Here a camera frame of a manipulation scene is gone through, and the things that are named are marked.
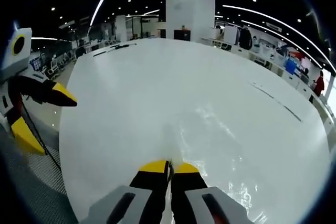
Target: white pillar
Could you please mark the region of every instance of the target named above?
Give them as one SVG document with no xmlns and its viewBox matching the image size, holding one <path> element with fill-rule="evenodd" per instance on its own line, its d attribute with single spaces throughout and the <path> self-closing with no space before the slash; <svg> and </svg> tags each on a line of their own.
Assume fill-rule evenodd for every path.
<svg viewBox="0 0 336 224">
<path fill-rule="evenodd" d="M 332 87 L 334 85 L 334 79 L 335 79 L 335 76 L 331 75 L 330 76 L 330 80 L 329 80 L 329 84 L 328 84 L 328 87 L 327 87 L 327 90 L 326 90 L 326 93 L 324 94 L 324 97 L 325 99 L 328 101 L 328 98 L 330 96 L 330 92 L 332 90 Z"/>
<path fill-rule="evenodd" d="M 185 26 L 191 41 L 209 37 L 215 25 L 215 0 L 166 0 L 166 37 L 174 38 L 174 30 Z"/>
<path fill-rule="evenodd" d="M 127 41 L 127 33 L 126 33 L 126 19 L 125 15 L 119 15 L 116 17 L 115 21 L 115 36 L 117 37 L 117 40 L 120 42 L 126 42 Z"/>
</svg>

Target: cable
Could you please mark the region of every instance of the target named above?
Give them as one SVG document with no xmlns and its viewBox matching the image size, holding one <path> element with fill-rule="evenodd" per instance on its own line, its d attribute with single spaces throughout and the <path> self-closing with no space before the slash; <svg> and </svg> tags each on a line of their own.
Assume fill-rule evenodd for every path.
<svg viewBox="0 0 336 224">
<path fill-rule="evenodd" d="M 23 106 L 24 110 L 26 111 L 26 114 L 27 114 L 29 120 L 32 122 L 32 125 L 33 125 L 33 127 L 34 127 L 34 130 L 35 130 L 35 132 L 36 132 L 36 134 L 37 134 L 37 136 L 38 136 L 38 138 L 39 138 L 39 143 L 43 146 L 43 149 L 45 150 L 45 152 L 47 153 L 47 155 L 49 155 L 49 156 L 51 157 L 53 163 L 57 166 L 57 168 L 59 169 L 59 171 L 62 172 L 61 167 L 59 166 L 59 164 L 57 163 L 57 161 L 56 161 L 55 158 L 52 156 L 52 154 L 51 154 L 50 151 L 48 150 L 47 146 L 46 146 L 45 143 L 43 142 L 42 137 L 40 136 L 40 133 L 38 132 L 37 127 L 35 126 L 35 123 L 33 122 L 32 118 L 30 117 L 29 112 L 28 112 L 26 106 L 24 105 L 24 103 L 22 103 L 22 106 Z"/>
</svg>

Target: red shirt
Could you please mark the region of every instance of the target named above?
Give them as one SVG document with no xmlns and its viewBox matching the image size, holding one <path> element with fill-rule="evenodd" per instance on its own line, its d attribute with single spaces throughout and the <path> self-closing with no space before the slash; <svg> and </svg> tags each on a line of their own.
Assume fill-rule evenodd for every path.
<svg viewBox="0 0 336 224">
<path fill-rule="evenodd" d="M 322 90 L 324 90 L 324 81 L 323 81 L 323 77 L 320 76 L 317 80 L 316 80 L 316 86 L 314 88 L 314 93 L 317 96 L 320 96 Z"/>
</svg>

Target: white table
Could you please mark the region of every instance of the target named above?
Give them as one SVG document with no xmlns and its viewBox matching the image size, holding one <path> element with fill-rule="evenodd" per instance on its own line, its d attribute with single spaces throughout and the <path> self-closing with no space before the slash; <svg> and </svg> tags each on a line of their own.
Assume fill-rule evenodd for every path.
<svg viewBox="0 0 336 224">
<path fill-rule="evenodd" d="M 313 105 L 230 52 L 180 40 L 136 43 L 80 57 L 69 80 L 78 106 L 63 108 L 60 159 L 78 220 L 141 165 L 172 158 L 197 166 L 252 221 L 298 223 L 330 166 Z"/>
</svg>

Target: table surface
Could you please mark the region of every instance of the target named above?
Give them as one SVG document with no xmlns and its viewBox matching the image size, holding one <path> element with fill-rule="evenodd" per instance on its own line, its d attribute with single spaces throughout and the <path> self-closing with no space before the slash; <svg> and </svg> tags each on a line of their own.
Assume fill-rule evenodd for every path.
<svg viewBox="0 0 336 224">
<path fill-rule="evenodd" d="M 230 52 L 180 40 L 136 43 L 80 57 L 68 83 L 78 106 L 62 110 L 60 159 L 78 220 L 141 165 L 166 158 L 198 167 L 255 223 L 298 223 L 330 167 L 314 106 Z"/>
</svg>

